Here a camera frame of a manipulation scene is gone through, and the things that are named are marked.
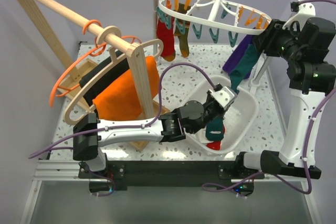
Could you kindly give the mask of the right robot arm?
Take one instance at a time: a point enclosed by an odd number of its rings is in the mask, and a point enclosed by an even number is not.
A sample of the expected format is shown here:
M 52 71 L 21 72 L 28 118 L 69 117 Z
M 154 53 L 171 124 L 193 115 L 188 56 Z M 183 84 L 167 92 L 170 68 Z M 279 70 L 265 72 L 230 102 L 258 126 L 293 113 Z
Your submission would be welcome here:
M 319 179 L 315 146 L 326 101 L 334 93 L 335 66 L 324 59 L 335 37 L 335 24 L 320 17 L 308 18 L 304 26 L 298 21 L 290 27 L 274 19 L 253 39 L 258 52 L 281 57 L 287 64 L 292 107 L 287 134 L 281 150 L 261 153 L 241 152 L 234 173 L 246 178 L 254 170 L 293 177 Z

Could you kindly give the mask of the white sock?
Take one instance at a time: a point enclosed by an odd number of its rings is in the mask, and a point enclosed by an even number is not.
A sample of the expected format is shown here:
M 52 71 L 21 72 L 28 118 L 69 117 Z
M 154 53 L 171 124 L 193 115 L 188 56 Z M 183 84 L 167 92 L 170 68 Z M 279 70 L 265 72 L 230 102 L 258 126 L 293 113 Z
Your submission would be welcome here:
M 211 143 L 212 141 L 209 141 L 206 137 L 205 131 L 198 131 L 195 135 L 195 140 L 199 142 L 200 144 L 207 145 L 208 143 Z

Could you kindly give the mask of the red santa sock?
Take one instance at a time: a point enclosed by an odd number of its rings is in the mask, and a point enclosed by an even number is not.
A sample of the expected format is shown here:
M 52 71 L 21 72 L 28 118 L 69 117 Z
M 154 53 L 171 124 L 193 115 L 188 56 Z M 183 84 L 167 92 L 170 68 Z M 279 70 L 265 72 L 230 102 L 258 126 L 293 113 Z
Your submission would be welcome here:
M 163 51 L 161 53 L 162 57 L 166 56 L 167 54 L 171 54 L 172 52 L 175 51 L 173 27 L 168 29 L 165 23 L 158 20 L 156 27 L 156 36 L 163 43 Z
M 206 129 L 205 136 L 208 140 L 206 146 L 212 150 L 219 151 L 221 142 L 224 139 L 225 127 L 223 126 L 221 131 Z

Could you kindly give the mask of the dark green sock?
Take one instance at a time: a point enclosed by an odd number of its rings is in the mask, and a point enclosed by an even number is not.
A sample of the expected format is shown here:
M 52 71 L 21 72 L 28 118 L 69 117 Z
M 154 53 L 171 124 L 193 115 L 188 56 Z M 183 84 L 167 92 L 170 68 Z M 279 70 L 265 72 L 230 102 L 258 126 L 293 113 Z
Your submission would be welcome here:
M 237 66 L 230 72 L 230 88 L 235 93 L 239 94 L 238 86 L 258 62 L 260 55 L 261 53 L 257 51 L 256 46 L 253 43 L 249 44 Z
M 221 118 L 215 118 L 206 125 L 205 136 L 209 141 L 218 142 L 224 138 L 224 123 Z

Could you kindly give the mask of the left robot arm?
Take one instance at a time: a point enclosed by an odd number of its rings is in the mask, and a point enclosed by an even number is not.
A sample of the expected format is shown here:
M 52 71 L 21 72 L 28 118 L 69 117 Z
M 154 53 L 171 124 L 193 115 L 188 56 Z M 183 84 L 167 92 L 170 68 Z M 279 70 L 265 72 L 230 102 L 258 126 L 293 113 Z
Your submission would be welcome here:
M 235 96 L 224 90 L 208 90 L 204 103 L 188 101 L 158 118 L 130 121 L 128 125 L 120 121 L 98 121 L 94 115 L 86 115 L 73 130 L 73 160 L 85 162 L 93 175 L 103 178 L 109 165 L 101 147 L 122 142 L 184 140 L 186 134 L 195 134 L 214 119 L 222 119 L 234 99 Z

